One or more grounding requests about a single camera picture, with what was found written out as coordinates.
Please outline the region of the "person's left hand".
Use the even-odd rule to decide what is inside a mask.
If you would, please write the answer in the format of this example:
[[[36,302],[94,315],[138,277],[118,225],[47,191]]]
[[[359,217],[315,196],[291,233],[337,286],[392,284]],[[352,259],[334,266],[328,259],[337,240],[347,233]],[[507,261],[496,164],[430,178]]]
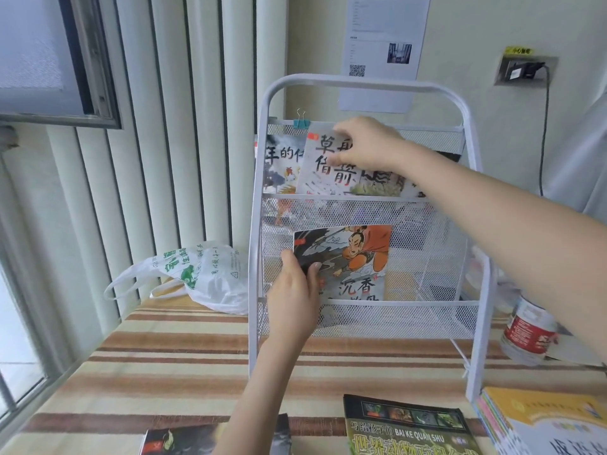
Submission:
[[[300,352],[318,324],[320,291],[309,291],[307,273],[291,249],[280,257],[281,271],[267,293],[269,338]]]

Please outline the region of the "person's right hand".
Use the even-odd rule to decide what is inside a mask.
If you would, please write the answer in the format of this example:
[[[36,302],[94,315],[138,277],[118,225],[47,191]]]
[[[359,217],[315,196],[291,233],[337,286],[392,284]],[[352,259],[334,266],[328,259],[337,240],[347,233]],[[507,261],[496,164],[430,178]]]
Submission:
[[[338,122],[334,131],[351,139],[352,146],[339,152],[357,152],[358,168],[403,174],[406,154],[420,146],[410,142],[392,127],[367,116],[356,116]]]

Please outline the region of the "ink painting picture book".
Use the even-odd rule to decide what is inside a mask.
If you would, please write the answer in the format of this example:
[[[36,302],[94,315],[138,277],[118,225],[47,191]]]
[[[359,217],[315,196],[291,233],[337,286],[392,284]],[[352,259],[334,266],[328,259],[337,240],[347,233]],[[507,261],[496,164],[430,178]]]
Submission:
[[[310,123],[295,192],[309,195],[360,195],[404,199],[425,197],[414,183],[395,173],[372,172],[352,164],[327,164],[328,155],[344,152],[351,147],[352,139],[334,131],[333,124]]]

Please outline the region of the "orange warrior picture book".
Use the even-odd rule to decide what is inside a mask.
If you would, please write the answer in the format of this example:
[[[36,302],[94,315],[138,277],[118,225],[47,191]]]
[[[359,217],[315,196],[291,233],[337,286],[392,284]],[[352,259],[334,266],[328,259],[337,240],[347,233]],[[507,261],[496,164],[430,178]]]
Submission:
[[[295,231],[293,252],[303,270],[319,263],[321,300],[382,300],[390,224]]]

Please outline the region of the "person's left forearm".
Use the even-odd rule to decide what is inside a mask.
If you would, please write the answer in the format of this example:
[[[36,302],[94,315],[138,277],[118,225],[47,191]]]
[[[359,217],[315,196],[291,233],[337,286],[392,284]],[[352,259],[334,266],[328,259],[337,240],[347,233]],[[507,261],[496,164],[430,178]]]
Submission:
[[[286,387],[306,339],[270,336],[212,455],[269,455]]]

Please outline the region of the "person's right forearm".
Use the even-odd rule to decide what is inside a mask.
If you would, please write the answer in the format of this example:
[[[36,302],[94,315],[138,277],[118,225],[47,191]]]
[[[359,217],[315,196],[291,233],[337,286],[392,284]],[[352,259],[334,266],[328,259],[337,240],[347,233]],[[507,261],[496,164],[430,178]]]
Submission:
[[[607,226],[425,147],[403,154],[403,174],[607,363]]]

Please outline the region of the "fox cover picture book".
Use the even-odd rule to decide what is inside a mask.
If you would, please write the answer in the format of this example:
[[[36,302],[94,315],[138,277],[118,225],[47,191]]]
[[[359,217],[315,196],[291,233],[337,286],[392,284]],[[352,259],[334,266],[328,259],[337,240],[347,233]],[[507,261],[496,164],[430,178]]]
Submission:
[[[306,134],[267,135],[264,151],[263,194],[290,195],[296,192],[302,167]],[[266,224],[293,229],[293,202],[262,198],[262,218]]]

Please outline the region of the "white plastic bag green print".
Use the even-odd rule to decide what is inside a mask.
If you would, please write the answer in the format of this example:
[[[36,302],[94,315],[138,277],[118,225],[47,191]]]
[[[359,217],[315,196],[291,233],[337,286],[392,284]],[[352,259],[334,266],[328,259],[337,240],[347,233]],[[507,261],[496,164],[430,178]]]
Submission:
[[[156,279],[163,283],[150,292],[150,300],[188,297],[213,311],[248,314],[247,271],[239,251],[216,241],[147,258],[124,270],[104,291],[107,300],[131,294]]]

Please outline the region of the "white metal mesh book rack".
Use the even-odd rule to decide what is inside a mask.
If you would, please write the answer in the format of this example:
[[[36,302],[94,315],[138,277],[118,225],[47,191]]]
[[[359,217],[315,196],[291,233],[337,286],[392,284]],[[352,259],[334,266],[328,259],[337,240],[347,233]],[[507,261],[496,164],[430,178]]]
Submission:
[[[471,340],[472,350],[464,361],[466,398],[475,399],[489,346],[497,272],[492,260],[482,255],[482,278],[477,300],[460,300],[472,244],[455,223],[435,209],[427,209],[427,198],[399,199],[368,195],[308,195],[263,193],[265,144],[268,126],[286,127],[287,120],[269,116],[275,94],[289,86],[310,85],[333,88],[435,93],[450,100],[462,116],[462,124],[452,128],[402,127],[400,132],[457,133],[458,148],[468,164],[482,171],[478,136],[470,108],[456,92],[437,83],[396,81],[368,77],[294,74],[274,81],[265,91],[258,116],[258,139],[262,148],[255,156],[253,209],[248,251],[248,376],[257,363],[260,339],[268,331],[266,292],[280,273],[280,253],[291,243],[289,227],[340,224],[345,219],[384,219],[396,226],[391,239],[387,266],[388,291],[385,300],[329,299],[324,306],[345,306],[331,311],[330,326],[320,324],[315,334],[325,338],[395,338]]]

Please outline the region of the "white paper notice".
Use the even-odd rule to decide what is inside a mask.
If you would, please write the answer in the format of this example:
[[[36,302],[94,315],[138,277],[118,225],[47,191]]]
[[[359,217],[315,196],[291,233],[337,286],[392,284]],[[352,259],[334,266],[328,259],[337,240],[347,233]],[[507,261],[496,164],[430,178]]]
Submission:
[[[341,74],[414,81],[430,0],[348,0]]]

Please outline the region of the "white vertical blinds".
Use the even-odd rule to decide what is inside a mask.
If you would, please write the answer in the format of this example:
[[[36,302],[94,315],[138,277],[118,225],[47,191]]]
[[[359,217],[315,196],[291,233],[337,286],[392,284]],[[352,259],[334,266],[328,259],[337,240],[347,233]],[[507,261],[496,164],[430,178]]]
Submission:
[[[103,337],[152,289],[107,301],[157,253],[248,251],[257,101],[286,73],[290,0],[115,0],[106,33],[120,129],[47,127]]]

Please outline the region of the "brown striped tablecloth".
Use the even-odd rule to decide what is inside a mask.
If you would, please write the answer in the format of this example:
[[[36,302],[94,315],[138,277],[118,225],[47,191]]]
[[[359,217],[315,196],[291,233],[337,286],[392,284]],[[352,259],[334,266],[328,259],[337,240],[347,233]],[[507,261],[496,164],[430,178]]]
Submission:
[[[348,455],[342,397],[355,394],[459,408],[486,454],[495,454],[467,400],[472,319],[453,307],[447,339],[433,307],[404,309],[404,331],[379,310],[362,323],[319,328],[306,343],[281,407],[293,455]],[[42,404],[0,455],[139,455],[150,429],[229,419],[249,373],[247,318],[189,300],[133,311]]]

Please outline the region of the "green animal encyclopedia book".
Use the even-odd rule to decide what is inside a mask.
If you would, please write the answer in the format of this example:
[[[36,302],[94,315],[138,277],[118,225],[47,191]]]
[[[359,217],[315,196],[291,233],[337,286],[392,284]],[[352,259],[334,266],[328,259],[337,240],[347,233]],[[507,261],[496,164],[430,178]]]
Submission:
[[[458,408],[345,394],[350,455],[482,455]]]

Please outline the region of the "black plug adapter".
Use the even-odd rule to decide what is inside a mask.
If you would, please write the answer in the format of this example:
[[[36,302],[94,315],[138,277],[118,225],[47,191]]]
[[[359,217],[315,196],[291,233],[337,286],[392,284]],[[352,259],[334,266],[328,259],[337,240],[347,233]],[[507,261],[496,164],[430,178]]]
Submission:
[[[537,73],[546,68],[546,62],[511,61],[505,73],[505,81],[533,81]]]

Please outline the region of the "dark cover book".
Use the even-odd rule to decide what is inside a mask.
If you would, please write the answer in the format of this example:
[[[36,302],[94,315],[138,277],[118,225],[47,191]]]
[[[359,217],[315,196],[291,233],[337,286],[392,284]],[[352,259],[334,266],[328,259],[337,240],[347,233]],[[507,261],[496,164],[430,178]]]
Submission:
[[[226,422],[149,429],[139,455],[211,455]],[[292,455],[288,414],[279,414],[269,455]]]

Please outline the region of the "plastic bottle red label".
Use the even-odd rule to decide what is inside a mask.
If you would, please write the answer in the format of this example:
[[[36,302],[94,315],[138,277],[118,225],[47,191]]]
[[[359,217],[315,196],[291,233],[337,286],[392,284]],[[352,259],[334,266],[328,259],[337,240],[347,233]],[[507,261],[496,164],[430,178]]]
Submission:
[[[537,367],[545,359],[557,330],[554,316],[520,294],[500,338],[500,348],[514,362]]]

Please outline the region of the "grey fabric curtain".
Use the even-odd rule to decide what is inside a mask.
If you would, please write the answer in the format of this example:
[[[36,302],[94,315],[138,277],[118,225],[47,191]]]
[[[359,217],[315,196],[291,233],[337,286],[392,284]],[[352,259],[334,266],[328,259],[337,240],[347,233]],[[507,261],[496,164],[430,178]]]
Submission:
[[[607,90],[557,147],[543,195],[607,225]]]

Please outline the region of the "stack of thin yellow books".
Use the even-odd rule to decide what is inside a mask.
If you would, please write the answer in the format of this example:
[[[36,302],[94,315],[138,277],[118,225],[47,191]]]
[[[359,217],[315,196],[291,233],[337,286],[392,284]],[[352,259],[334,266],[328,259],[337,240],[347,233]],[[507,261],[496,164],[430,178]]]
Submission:
[[[485,387],[474,409],[499,455],[607,455],[607,408],[592,396]]]

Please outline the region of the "metal wall socket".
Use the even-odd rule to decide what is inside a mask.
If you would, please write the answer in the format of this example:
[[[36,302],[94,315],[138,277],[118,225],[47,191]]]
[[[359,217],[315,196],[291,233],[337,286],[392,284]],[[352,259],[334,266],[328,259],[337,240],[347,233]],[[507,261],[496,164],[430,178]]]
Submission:
[[[540,70],[533,81],[505,81],[505,73],[511,61],[517,62],[546,62],[546,68]],[[544,55],[532,55],[532,56],[502,56],[498,69],[494,85],[502,85],[508,87],[521,87],[521,88],[542,88],[546,84],[550,84],[554,71],[558,65],[558,57],[555,56],[544,56]]]

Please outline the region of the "grey window frame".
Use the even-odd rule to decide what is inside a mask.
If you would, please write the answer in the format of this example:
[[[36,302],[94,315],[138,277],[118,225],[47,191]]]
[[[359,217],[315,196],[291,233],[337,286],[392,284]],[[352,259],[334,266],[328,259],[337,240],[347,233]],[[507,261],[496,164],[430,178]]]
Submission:
[[[120,129],[115,0],[0,0],[0,121]]]

